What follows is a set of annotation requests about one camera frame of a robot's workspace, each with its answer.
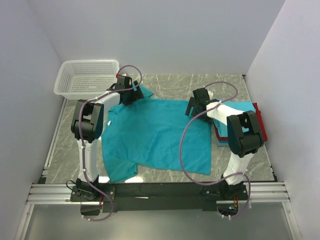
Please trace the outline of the teal t-shirt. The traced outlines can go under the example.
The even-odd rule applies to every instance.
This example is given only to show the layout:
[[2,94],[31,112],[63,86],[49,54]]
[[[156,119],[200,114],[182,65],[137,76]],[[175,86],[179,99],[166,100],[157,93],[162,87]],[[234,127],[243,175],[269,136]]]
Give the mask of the teal t-shirt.
[[101,135],[102,158],[110,182],[123,182],[138,166],[209,175],[212,132],[209,123],[185,115],[186,100],[145,98],[107,113]]

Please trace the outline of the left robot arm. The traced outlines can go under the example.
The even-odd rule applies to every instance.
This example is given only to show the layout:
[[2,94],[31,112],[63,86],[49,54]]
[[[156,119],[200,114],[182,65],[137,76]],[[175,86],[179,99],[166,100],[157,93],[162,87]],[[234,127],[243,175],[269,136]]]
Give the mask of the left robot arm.
[[104,114],[117,105],[128,106],[145,96],[140,81],[126,75],[117,75],[116,83],[93,99],[77,101],[71,132],[78,144],[80,169],[78,180],[94,183],[98,178],[97,143],[104,129]]

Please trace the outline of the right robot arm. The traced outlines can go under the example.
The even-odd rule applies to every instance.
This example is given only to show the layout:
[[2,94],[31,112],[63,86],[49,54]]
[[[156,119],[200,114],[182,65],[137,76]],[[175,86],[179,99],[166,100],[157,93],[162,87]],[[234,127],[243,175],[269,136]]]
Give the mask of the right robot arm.
[[222,198],[230,200],[237,194],[236,185],[245,177],[250,160],[264,145],[264,136],[259,120],[253,110],[241,111],[227,106],[224,101],[210,99],[206,88],[193,90],[185,115],[194,120],[212,124],[214,120],[227,128],[230,159],[222,178],[214,183],[226,182],[219,187]]

